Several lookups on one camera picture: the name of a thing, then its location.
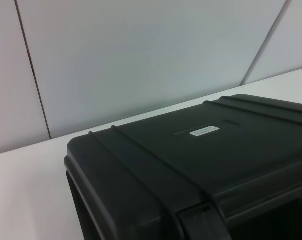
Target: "black plastic case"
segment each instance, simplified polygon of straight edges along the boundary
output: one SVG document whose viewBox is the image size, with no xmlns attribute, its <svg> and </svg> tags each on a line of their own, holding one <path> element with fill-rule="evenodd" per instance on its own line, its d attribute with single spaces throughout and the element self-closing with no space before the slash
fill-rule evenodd
<svg viewBox="0 0 302 240">
<path fill-rule="evenodd" d="M 302 105 L 235 95 L 74 138 L 86 240 L 302 239 Z"/>
</svg>

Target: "panel seam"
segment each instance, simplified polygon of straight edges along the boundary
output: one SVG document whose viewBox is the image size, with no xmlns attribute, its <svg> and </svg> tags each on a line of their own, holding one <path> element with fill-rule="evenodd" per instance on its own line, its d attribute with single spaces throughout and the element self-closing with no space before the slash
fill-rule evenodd
<svg viewBox="0 0 302 240">
<path fill-rule="evenodd" d="M 34 69 L 34 66 L 33 66 L 33 63 L 32 63 L 32 58 L 31 58 L 31 54 L 30 54 L 30 50 L 29 50 L 29 46 L 28 46 L 28 41 L 27 41 L 26 34 L 25 34 L 25 29 L 24 29 L 23 23 L 22 23 L 22 18 L 21 18 L 21 14 L 20 14 L 20 10 L 19 10 L 19 5 L 18 5 L 18 0 L 14 0 L 14 3 L 15 3 L 15 8 L 16 8 L 17 16 L 19 18 L 22 34 L 23 34 L 23 39 L 24 39 L 24 43 L 25 43 L 25 47 L 26 47 L 27 56 L 29 58 L 29 62 L 30 62 L 30 65 L 31 65 L 32 74 L 33 74 L 33 78 L 34 78 L 37 94 L 38 94 L 39 99 L 40 99 L 40 104 L 41 104 L 41 108 L 42 108 L 42 112 L 43 112 L 43 116 L 44 116 L 44 120 L 45 120 L 45 125 L 46 125 L 46 129 L 47 129 L 47 133 L 49 135 L 49 138 L 52 139 L 51 138 L 50 129 L 49 129 L 49 125 L 48 125 L 48 120 L 47 120 L 46 112 L 45 112 L 45 108 L 44 108 L 44 105 L 43 105 L 43 102 L 42 102 L 42 98 L 41 98 L 41 93 L 40 93 L 40 90 L 39 90 L 39 85 L 38 85 L 38 81 L 37 81 L 37 77 L 36 77 L 36 72 L 35 72 L 35 69 Z"/>
</svg>

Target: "case latch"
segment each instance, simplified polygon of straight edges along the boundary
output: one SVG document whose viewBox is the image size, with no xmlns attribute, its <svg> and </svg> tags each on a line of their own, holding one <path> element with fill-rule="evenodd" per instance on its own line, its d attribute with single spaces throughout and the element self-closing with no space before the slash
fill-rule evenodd
<svg viewBox="0 0 302 240">
<path fill-rule="evenodd" d="M 232 240 L 216 208 L 208 203 L 180 213 L 189 240 Z"/>
</svg>

